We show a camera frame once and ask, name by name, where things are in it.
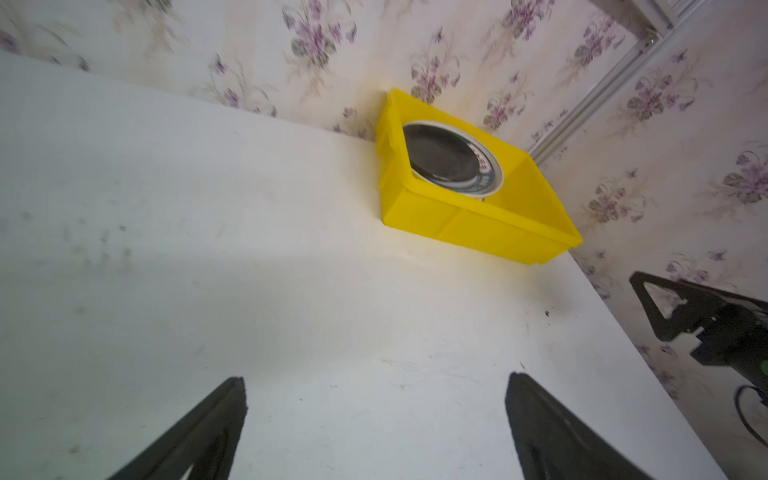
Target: round container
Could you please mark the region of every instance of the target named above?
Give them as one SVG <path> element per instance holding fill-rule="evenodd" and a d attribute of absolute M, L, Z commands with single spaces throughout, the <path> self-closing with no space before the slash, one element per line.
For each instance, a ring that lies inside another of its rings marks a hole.
<path fill-rule="evenodd" d="M 502 187 L 504 171 L 491 151 L 466 132 L 436 121 L 402 126 L 413 173 L 430 184 L 489 197 Z"/>

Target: yellow plastic bin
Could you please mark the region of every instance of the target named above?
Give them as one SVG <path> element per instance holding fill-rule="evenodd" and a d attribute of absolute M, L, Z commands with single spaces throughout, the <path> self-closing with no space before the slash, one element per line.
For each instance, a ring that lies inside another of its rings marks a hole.
<path fill-rule="evenodd" d="M 504 171 L 485 201 L 438 187 L 411 170 L 402 126 L 437 121 L 482 142 Z M 376 126 L 379 192 L 385 225 L 522 263 L 544 263 L 581 244 L 531 156 L 436 108 L 393 89 Z"/>

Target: dark lid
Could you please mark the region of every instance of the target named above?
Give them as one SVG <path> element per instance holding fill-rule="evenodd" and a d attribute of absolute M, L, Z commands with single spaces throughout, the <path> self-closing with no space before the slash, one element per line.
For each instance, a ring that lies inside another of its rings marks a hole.
<path fill-rule="evenodd" d="M 477 177 L 477 155 L 461 137 L 432 125 L 402 128 L 411 168 L 428 180 L 466 182 Z"/>

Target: white tabletop surface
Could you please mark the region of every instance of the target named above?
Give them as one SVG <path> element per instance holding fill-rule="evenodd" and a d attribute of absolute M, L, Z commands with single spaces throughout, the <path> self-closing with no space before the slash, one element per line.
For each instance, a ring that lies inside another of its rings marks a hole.
<path fill-rule="evenodd" d="M 522 478 L 512 371 L 724 478 L 568 254 L 385 227 L 373 144 L 0 54 L 0 151 L 0 478 L 106 478 L 228 376 L 231 478 Z"/>

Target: wallpaper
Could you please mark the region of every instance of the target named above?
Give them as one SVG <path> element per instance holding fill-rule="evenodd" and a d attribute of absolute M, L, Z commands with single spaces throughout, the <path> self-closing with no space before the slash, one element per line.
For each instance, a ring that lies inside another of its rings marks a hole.
<path fill-rule="evenodd" d="M 628 279 L 768 299 L 766 18 L 768 2 L 708 2 L 543 166 L 584 236 L 574 258 L 734 480 L 768 478 L 768 450 L 733 407 L 746 381 L 692 360 L 693 336 L 657 340 Z M 743 406 L 768 438 L 768 409 L 751 391 Z"/>
<path fill-rule="evenodd" d="M 0 0 L 6 51 L 372 140 L 390 88 L 532 148 L 637 42 L 622 0 Z"/>

